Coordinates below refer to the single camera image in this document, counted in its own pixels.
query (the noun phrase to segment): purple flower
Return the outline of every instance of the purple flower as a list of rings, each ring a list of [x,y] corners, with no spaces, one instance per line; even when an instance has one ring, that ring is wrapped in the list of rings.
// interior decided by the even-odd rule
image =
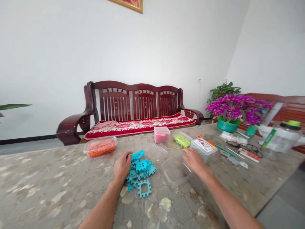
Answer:
[[[264,100],[256,100],[251,96],[244,95],[226,95],[213,101],[211,105],[206,107],[214,117],[220,117],[225,122],[233,122],[233,120],[255,125],[264,121],[263,110],[269,110],[272,104]]]

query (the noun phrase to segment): wooden sofa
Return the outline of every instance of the wooden sofa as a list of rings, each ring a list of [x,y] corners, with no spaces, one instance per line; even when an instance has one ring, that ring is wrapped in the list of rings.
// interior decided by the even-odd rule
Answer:
[[[127,85],[117,81],[90,81],[84,87],[86,108],[83,113],[64,119],[58,126],[56,136],[64,145],[77,144],[80,137],[77,126],[84,133],[90,130],[90,116],[95,124],[99,121],[97,100],[101,120],[121,121],[174,115],[182,110],[186,115],[197,116],[196,124],[203,121],[203,114],[183,106],[183,90],[172,86],[155,87],[149,84]]]

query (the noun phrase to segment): pink container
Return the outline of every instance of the pink container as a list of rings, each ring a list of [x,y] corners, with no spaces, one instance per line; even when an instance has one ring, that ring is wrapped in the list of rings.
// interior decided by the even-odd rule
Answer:
[[[171,132],[167,127],[154,127],[153,136],[155,143],[168,142]]]

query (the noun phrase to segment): white wall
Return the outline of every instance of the white wall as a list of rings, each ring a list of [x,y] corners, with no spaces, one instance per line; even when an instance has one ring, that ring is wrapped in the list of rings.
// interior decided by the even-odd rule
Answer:
[[[305,1],[253,0],[228,81],[243,93],[305,95]]]
[[[181,87],[204,111],[250,0],[143,2],[142,15],[107,0],[1,0],[0,104],[33,105],[3,112],[0,140],[55,134],[83,112],[90,80]]]

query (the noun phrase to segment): box lid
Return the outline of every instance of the box lid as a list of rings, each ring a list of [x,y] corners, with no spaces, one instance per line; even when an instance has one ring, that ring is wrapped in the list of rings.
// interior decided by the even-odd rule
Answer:
[[[182,184],[193,175],[193,172],[185,164],[182,155],[164,161],[162,170],[172,187]]]
[[[145,155],[155,163],[162,162],[167,156],[167,151],[156,143],[149,144],[144,151]]]
[[[156,135],[167,135],[171,133],[167,127],[154,127],[153,132]]]
[[[194,139],[192,140],[192,143],[195,144],[201,150],[201,152],[205,153],[206,155],[210,155],[217,151],[215,146],[211,145],[203,138]]]

